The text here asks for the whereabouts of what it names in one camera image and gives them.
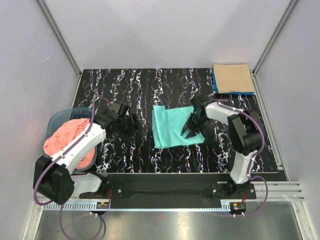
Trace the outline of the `teal t-shirt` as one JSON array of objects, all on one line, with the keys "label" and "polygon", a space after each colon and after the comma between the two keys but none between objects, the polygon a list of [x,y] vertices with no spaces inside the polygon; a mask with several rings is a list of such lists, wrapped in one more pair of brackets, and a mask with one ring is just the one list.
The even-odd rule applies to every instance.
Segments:
[{"label": "teal t-shirt", "polygon": [[154,147],[156,149],[166,149],[202,144],[205,138],[201,133],[190,138],[181,134],[183,126],[193,110],[192,106],[166,109],[163,105],[154,105],[152,109]]}]

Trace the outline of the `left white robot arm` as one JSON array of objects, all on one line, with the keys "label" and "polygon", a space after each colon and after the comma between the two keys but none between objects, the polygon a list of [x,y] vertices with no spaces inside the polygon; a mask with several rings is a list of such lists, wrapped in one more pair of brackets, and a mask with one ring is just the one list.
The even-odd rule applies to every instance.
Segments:
[{"label": "left white robot arm", "polygon": [[38,205],[41,194],[49,202],[66,203],[73,196],[92,193],[103,198],[108,186],[96,173],[74,173],[80,161],[108,137],[118,135],[122,141],[133,141],[144,131],[136,113],[124,103],[114,102],[103,113],[93,117],[89,125],[66,147],[53,156],[41,156],[35,162],[33,198]]}]

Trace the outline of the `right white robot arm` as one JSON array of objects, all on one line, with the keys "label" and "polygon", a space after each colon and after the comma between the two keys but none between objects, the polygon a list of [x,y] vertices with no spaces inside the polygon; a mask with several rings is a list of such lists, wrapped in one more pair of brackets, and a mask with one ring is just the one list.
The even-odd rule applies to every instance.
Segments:
[{"label": "right white robot arm", "polygon": [[229,128],[232,146],[236,151],[231,183],[227,185],[228,195],[239,198],[251,178],[254,160],[265,146],[265,134],[261,121],[254,109],[239,109],[224,104],[224,99],[210,99],[196,95],[191,99],[193,112],[181,130],[186,139],[201,133],[203,125],[209,120],[219,121]]}]

